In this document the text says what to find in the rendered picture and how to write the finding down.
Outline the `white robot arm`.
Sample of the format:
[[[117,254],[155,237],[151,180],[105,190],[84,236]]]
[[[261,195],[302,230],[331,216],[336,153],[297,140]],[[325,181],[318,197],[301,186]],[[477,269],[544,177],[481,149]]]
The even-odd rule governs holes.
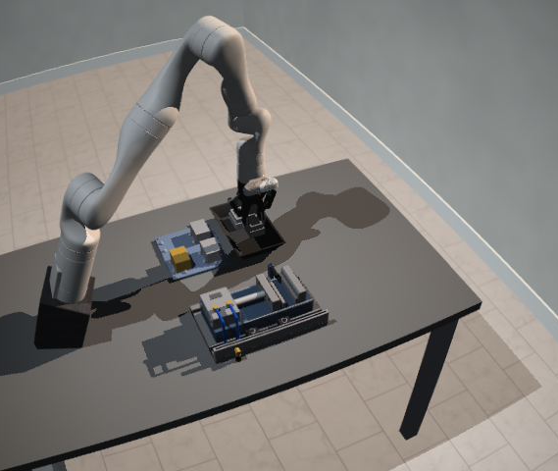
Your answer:
[[[228,106],[228,126],[254,135],[241,138],[236,145],[237,179],[246,184],[243,194],[251,196],[278,187],[276,179],[265,178],[264,148],[271,115],[256,107],[242,36],[215,17],[203,17],[187,31],[125,118],[116,162],[105,184],[91,173],[82,173],[67,187],[61,236],[49,280],[52,298],[65,303],[84,299],[99,229],[112,218],[138,172],[176,122],[184,83],[199,59],[223,77],[221,92]]]

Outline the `orange rectangular block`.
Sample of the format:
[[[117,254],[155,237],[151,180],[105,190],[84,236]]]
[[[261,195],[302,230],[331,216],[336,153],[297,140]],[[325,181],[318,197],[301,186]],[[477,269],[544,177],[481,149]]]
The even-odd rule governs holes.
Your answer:
[[[184,246],[171,249],[170,255],[177,273],[192,269],[190,258]]]

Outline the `beige rectangular block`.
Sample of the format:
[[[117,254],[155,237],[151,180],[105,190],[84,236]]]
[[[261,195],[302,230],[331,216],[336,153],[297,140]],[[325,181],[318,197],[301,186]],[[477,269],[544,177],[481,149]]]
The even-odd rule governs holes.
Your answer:
[[[189,223],[189,226],[190,232],[197,244],[199,244],[201,240],[211,238],[210,230],[204,219],[191,222]]]

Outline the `grey flat bar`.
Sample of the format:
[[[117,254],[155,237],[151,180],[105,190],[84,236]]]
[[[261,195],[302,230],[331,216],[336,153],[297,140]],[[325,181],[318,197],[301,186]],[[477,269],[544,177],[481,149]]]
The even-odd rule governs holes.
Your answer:
[[[291,286],[289,285],[289,283],[287,282],[287,280],[285,279],[285,277],[283,276],[282,273],[279,273],[279,281],[281,282],[281,284],[283,285],[283,287],[285,288],[285,290],[287,291],[287,293],[289,294],[289,296],[291,297],[291,299],[293,300],[293,302],[295,304],[298,303],[298,297],[295,294],[295,292],[293,291],[293,289],[291,288]]]
[[[279,300],[280,300],[280,305],[282,308],[285,308],[285,301],[283,299],[283,297],[281,296],[281,294],[279,293],[278,289],[276,288],[276,286],[274,285],[273,281],[271,280],[270,277],[266,277],[267,281],[269,282],[269,284],[271,285],[271,287],[273,288],[274,292],[276,293],[276,295],[278,296]]]

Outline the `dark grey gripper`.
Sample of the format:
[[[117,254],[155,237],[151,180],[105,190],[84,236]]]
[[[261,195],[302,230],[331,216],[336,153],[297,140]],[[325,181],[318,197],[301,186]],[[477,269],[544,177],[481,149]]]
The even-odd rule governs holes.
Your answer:
[[[236,196],[234,198],[228,198],[228,202],[231,205],[232,209],[234,210],[234,212],[236,213],[236,215],[240,218],[242,217],[242,223],[243,225],[248,228],[249,227],[249,210],[251,208],[251,205],[253,204],[257,204],[257,216],[260,219],[260,221],[263,223],[264,219],[265,219],[265,215],[264,212],[266,209],[270,209],[273,201],[275,199],[275,196],[277,194],[277,191],[275,189],[266,191],[266,192],[262,192],[259,194],[255,194],[255,195],[251,195],[251,196],[245,196],[243,194],[243,187],[245,186],[244,183],[241,183],[239,180],[237,180],[237,188],[238,188],[238,192],[236,194]],[[266,194],[267,193],[267,194]],[[263,202],[263,198],[266,194],[265,200]],[[241,201],[241,210],[239,210],[237,208],[237,204],[238,204],[238,200]]]

